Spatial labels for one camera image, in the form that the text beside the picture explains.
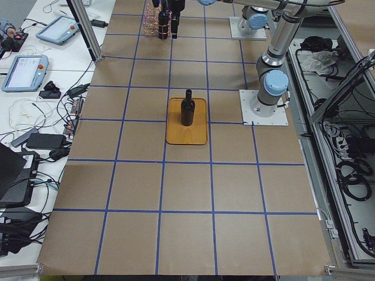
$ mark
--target screen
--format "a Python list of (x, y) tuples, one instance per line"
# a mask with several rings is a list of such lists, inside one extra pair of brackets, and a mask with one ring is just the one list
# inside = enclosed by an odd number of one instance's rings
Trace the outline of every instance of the screen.
[(70, 27), (74, 25), (76, 21), (74, 19), (65, 18), (64, 16), (59, 18), (53, 24), (48, 26), (40, 35), (51, 38), (52, 40), (59, 39)]
[(15, 63), (15, 67), (8, 80), (8, 88), (28, 88), (31, 87), (35, 73), (38, 70), (40, 57), (20, 57)]
[(25, 163), (22, 156), (0, 143), (0, 198), (17, 179)]

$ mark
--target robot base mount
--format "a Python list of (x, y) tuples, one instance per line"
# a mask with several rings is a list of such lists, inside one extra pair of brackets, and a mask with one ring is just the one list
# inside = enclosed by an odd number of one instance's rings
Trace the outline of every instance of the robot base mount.
[(240, 20), (241, 18), (239, 17), (235, 17), (235, 16), (229, 17), (232, 39), (257, 40), (257, 41), (267, 40), (267, 35), (265, 34), (264, 28), (252, 30), (250, 33), (239, 31), (238, 22)]
[(257, 98), (258, 90), (240, 90), (240, 101), (242, 109), (242, 120), (244, 125), (264, 125), (264, 126), (288, 126), (288, 119), (284, 107), (276, 108), (275, 113), (270, 117), (261, 117), (253, 113), (250, 102)]

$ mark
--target wine bottle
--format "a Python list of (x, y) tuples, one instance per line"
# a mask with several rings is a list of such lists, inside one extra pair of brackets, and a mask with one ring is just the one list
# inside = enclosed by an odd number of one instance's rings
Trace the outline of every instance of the wine bottle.
[(192, 90), (186, 90), (185, 98), (181, 102), (181, 124), (190, 126), (194, 119), (195, 102), (192, 99)]
[(159, 38), (164, 40), (168, 38), (169, 13), (166, 11), (166, 0), (162, 1), (162, 10), (158, 15), (159, 20)]

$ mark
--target orange tray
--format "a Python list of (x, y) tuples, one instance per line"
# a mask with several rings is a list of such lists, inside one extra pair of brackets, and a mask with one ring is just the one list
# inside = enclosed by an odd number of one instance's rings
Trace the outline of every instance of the orange tray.
[(195, 111), (191, 126), (181, 124), (183, 98), (171, 98), (168, 103), (166, 142), (170, 145), (205, 145), (207, 135), (207, 104), (203, 98), (194, 98)]

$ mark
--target blue tape grid line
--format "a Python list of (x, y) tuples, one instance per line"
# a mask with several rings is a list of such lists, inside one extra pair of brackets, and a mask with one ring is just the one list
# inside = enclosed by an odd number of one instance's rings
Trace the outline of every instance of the blue tape grid line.
[(315, 212), (263, 212), (263, 211), (191, 211), (191, 210), (126, 210), (126, 209), (73, 209), (54, 208), (57, 212), (91, 213), (151, 213), (151, 214), (223, 214), (223, 215), (318, 215)]
[(268, 217), (267, 217), (267, 208), (265, 205), (265, 198), (264, 198), (264, 190), (263, 190), (263, 184), (262, 184), (262, 176), (261, 176), (261, 170), (259, 165), (259, 157), (258, 157), (258, 148), (257, 148), (257, 140), (255, 137), (255, 129), (254, 126), (251, 126), (251, 132), (253, 134), (253, 142), (254, 142), (254, 149), (255, 149), (255, 158), (257, 160), (257, 169), (258, 169), (258, 177), (259, 177), (259, 185), (260, 185), (260, 191), (262, 196), (262, 203), (263, 203), (263, 209), (264, 209), (264, 219), (265, 219), (265, 227), (267, 229), (267, 237), (268, 237), (268, 245), (270, 247), (270, 254), (271, 254), (271, 262), (272, 262), (272, 269), (274, 271), (274, 275), (277, 275), (276, 270), (276, 264), (275, 264), (275, 257), (274, 257), (274, 251), (272, 248), (272, 241), (271, 241), (271, 233), (270, 233), (270, 225), (268, 223)]
[[(135, 58), (137, 56), (138, 43), (139, 43), (139, 34), (141, 34), (141, 28), (142, 28), (142, 19), (141, 19), (141, 24), (139, 25), (139, 29), (138, 29), (138, 38), (137, 38), (137, 43), (136, 43), (135, 51), (134, 51), (134, 59), (133, 59), (133, 64), (132, 64), (132, 68), (131, 68), (131, 74), (130, 74), (130, 78), (129, 78), (129, 85), (131, 85), (131, 80), (132, 80), (132, 76), (133, 76), (133, 72), (134, 72)], [(113, 170), (112, 170), (110, 188), (108, 190), (107, 203), (105, 205), (103, 226), (102, 226), (102, 229), (101, 229), (101, 235), (100, 235), (100, 241), (99, 241), (99, 247), (98, 247), (98, 254), (97, 254), (97, 259), (96, 259), (96, 264), (95, 264), (95, 271), (94, 271), (95, 275), (98, 274), (98, 267), (99, 267), (100, 255), (101, 255), (101, 247), (103, 245), (103, 238), (104, 238), (104, 231), (105, 231), (105, 224), (107, 222), (107, 215), (108, 215), (108, 209), (109, 209), (109, 205), (110, 205), (111, 192), (112, 192), (112, 186), (113, 186), (113, 181), (114, 181), (114, 176), (115, 176), (115, 171), (116, 171), (116, 164), (117, 164), (117, 159), (118, 159), (118, 153), (120, 151), (120, 144), (121, 144), (121, 138), (122, 138), (122, 130), (123, 130), (124, 124), (125, 124), (124, 119), (125, 119), (125, 114), (126, 114), (127, 105), (128, 105), (129, 91), (130, 91), (130, 88), (128, 87), (127, 98), (125, 100), (124, 112), (122, 113), (122, 119), (123, 120), (121, 121), (120, 134), (118, 136), (118, 142), (117, 142), (116, 154), (115, 154), (114, 165), (113, 165)]]
[(227, 60), (179, 60), (179, 59), (150, 59), (146, 57), (137, 57), (137, 58), (131, 58), (131, 57), (120, 57), (120, 56), (103, 56), (108, 57), (109, 59), (120, 59), (120, 60), (146, 60), (146, 61), (178, 61), (178, 62), (188, 62), (188, 63), (233, 63), (233, 64), (252, 64), (256, 65), (255, 62), (244, 62), (244, 61), (227, 61)]
[[(232, 5), (233, 13), (235, 14), (234, 5)], [(255, 64), (255, 62), (245, 62), (244, 61), (244, 54), (243, 54), (243, 48), (241, 41), (239, 40), (240, 45), (240, 52), (241, 52), (241, 61), (208, 61), (208, 53), (207, 53), (207, 39), (227, 39), (231, 40), (231, 38), (218, 38), (218, 37), (207, 37), (207, 25), (206, 25), (206, 19), (218, 19), (218, 20), (227, 20), (224, 18), (207, 18), (206, 17), (206, 7), (203, 7), (204, 10), (204, 17), (183, 17), (183, 18), (199, 18), (204, 19), (204, 37), (198, 37), (198, 36), (180, 36), (180, 37), (194, 37), (194, 38), (202, 38), (204, 39), (205, 44), (205, 55), (206, 59), (203, 61), (200, 60), (172, 60), (172, 52), (173, 52), (173, 40), (171, 40), (171, 53), (169, 59), (145, 59), (145, 58), (137, 58), (137, 51), (138, 51), (138, 45), (139, 45), (139, 38), (141, 36), (144, 36), (141, 34), (141, 28), (142, 28), (142, 17), (143, 15), (127, 15), (127, 14), (113, 14), (113, 15), (125, 15), (125, 16), (140, 16), (141, 17), (141, 24), (138, 29), (138, 34), (106, 34), (110, 36), (118, 36), (118, 35), (133, 35), (137, 36), (137, 43), (135, 47), (134, 57), (116, 57), (116, 56), (107, 56), (112, 57), (114, 59), (131, 59), (132, 62), (132, 70), (131, 75), (129, 78), (129, 85), (128, 86), (116, 86), (116, 85), (92, 85), (92, 87), (119, 87), (119, 88), (127, 88), (127, 98), (125, 101), (125, 107), (124, 112), (122, 115), (122, 119), (100, 119), (100, 118), (82, 118), (84, 121), (113, 121), (113, 122), (121, 122), (121, 130), (120, 135), (118, 138), (118, 144), (117, 144), (117, 150), (115, 154), (115, 159), (69, 159), (69, 161), (91, 161), (91, 162), (113, 162), (113, 170), (112, 170), (112, 176), (110, 181), (110, 187), (108, 190), (108, 196), (107, 196), (107, 202), (105, 209), (71, 209), (71, 208), (54, 208), (54, 211), (71, 211), (71, 212), (97, 212), (97, 213), (104, 213), (104, 219), (103, 219), (103, 226), (101, 230), (101, 237), (100, 237), (100, 243), (98, 247), (98, 253), (97, 253), (97, 260), (96, 260), (96, 266), (94, 274), (98, 274), (98, 267), (100, 263), (100, 255), (101, 255), (101, 248), (103, 245), (103, 239), (104, 239), (104, 233), (105, 233), (105, 225), (107, 220), (108, 213), (150, 213), (150, 214), (158, 214), (158, 235), (157, 235), (157, 243), (156, 243), (156, 262), (155, 262), (155, 274), (157, 275), (159, 272), (159, 250), (160, 250), (160, 240), (161, 240), (161, 223), (162, 223), (162, 214), (210, 214), (212, 215), (212, 225), (213, 225), (213, 247), (214, 247), (214, 271), (215, 274), (219, 274), (218, 269), (218, 261), (217, 261), (217, 245), (216, 245), (216, 223), (215, 223), (215, 215), (216, 214), (228, 214), (228, 215), (264, 215), (265, 217), (265, 224), (267, 228), (267, 237), (268, 237), (268, 243), (270, 247), (270, 255), (271, 255), (271, 262), (272, 262), (272, 268), (274, 275), (277, 274), (277, 269), (275, 265), (275, 258), (274, 253), (272, 249), (272, 241), (271, 241), (271, 234), (270, 234), (270, 228), (268, 223), (268, 216), (269, 215), (317, 215), (317, 213), (312, 212), (268, 212), (265, 205), (265, 197), (264, 197), (264, 191), (263, 191), (263, 184), (261, 179), (261, 166), (304, 166), (302, 163), (260, 163), (258, 158), (258, 150), (257, 150), (257, 143), (256, 143), (256, 137), (255, 137), (255, 130), (254, 127), (251, 127), (251, 132), (253, 135), (253, 141), (254, 141), (254, 149), (255, 149), (255, 156), (256, 156), (256, 163), (225, 163), (225, 162), (214, 162), (213, 161), (213, 150), (212, 150), (212, 139), (211, 139), (211, 124), (233, 124), (233, 125), (242, 125), (242, 123), (239, 122), (212, 122), (211, 121), (211, 114), (210, 114), (210, 91), (216, 90), (216, 91), (238, 91), (237, 89), (210, 89), (209, 87), (209, 63), (231, 63), (231, 64), (242, 64), (243, 72), (244, 72), (244, 82), (247, 88), (247, 79), (246, 79), (246, 65), (247, 64)], [(158, 61), (168, 61), (169, 62), (169, 80), (168, 80), (168, 86), (167, 87), (146, 87), (146, 86), (140, 86), (140, 87), (132, 87), (131, 86), (131, 80), (134, 72), (134, 66), (136, 60), (158, 60)], [(167, 113), (168, 114), (168, 101), (170, 97), (170, 91), (172, 89), (179, 89), (179, 90), (185, 90), (185, 88), (179, 88), (171, 87), (171, 73), (172, 73), (172, 62), (173, 61), (189, 61), (189, 62), (202, 62), (206, 64), (206, 88), (192, 88), (193, 90), (206, 90), (207, 91), (207, 103), (208, 103), (208, 127), (209, 127), (209, 150), (210, 150), (210, 161), (209, 162), (177, 162), (177, 161), (166, 161), (166, 142), (164, 143), (164, 149), (163, 149), (163, 160), (162, 161), (152, 161), (152, 160), (120, 160), (118, 159), (118, 153), (120, 150), (120, 144), (121, 144), (121, 138), (122, 138), (122, 132), (125, 126), (126, 122), (160, 122), (165, 123), (165, 120), (132, 120), (132, 119), (125, 119), (125, 113), (127, 110), (128, 105), (128, 97), (129, 92), (132, 88), (161, 88), (166, 89), (168, 91), (167, 94)], [(162, 177), (161, 177), (161, 190), (160, 190), (160, 198), (159, 198), (159, 209), (158, 210), (119, 210), (119, 209), (110, 209), (110, 198), (111, 198), (111, 190), (113, 187), (114, 182), (114, 175), (116, 170), (116, 165), (118, 162), (128, 162), (128, 163), (160, 163), (162, 164)], [(194, 165), (210, 165), (210, 182), (211, 182), (211, 197), (212, 197), (212, 210), (211, 211), (183, 211), (183, 210), (163, 210), (162, 209), (162, 200), (163, 200), (163, 185), (164, 185), (164, 176), (165, 176), (165, 165), (167, 163), (178, 163), (178, 164), (194, 164)], [(214, 179), (213, 179), (213, 165), (252, 165), (257, 166), (258, 169), (258, 178), (260, 182), (260, 189), (261, 189), (261, 196), (262, 196), (262, 204), (263, 204), (263, 211), (216, 211), (214, 207)]]
[(213, 165), (212, 165), (212, 137), (211, 137), (211, 112), (210, 112), (210, 83), (209, 83), (209, 64), (207, 53), (207, 25), (206, 25), (206, 7), (203, 8), (204, 16), (204, 52), (206, 58), (206, 86), (207, 86), (207, 110), (208, 110), (208, 127), (209, 127), (209, 148), (210, 148), (210, 182), (211, 182), (211, 206), (212, 206), (212, 237), (213, 237), (213, 257), (215, 275), (219, 274), (217, 266), (217, 248), (216, 248), (216, 224), (215, 224), (215, 200), (213, 185)]
[(184, 162), (184, 161), (160, 161), (160, 160), (121, 160), (121, 159), (68, 159), (70, 162), (125, 162), (125, 163), (167, 163), (167, 164), (194, 164), (194, 165), (238, 165), (238, 166), (301, 166), (304, 167), (305, 164), (302, 163), (241, 163), (241, 162), (204, 162), (204, 161), (191, 161), (191, 162)]
[[(168, 117), (168, 106), (169, 96), (171, 94), (171, 75), (172, 75), (172, 53), (173, 53), (173, 40), (171, 40), (171, 52), (169, 53), (169, 74), (168, 74), (168, 92), (166, 100), (166, 113), (165, 119)], [(164, 188), (164, 176), (165, 176), (165, 158), (166, 158), (166, 130), (164, 137), (164, 149), (163, 149), (163, 163), (162, 163), (162, 180), (160, 186), (160, 200), (159, 200), (159, 216), (158, 216), (158, 236), (156, 240), (156, 262), (155, 262), (155, 274), (159, 273), (159, 256), (160, 256), (160, 237), (161, 237), (161, 224), (162, 224), (162, 204), (163, 204), (163, 188)]]

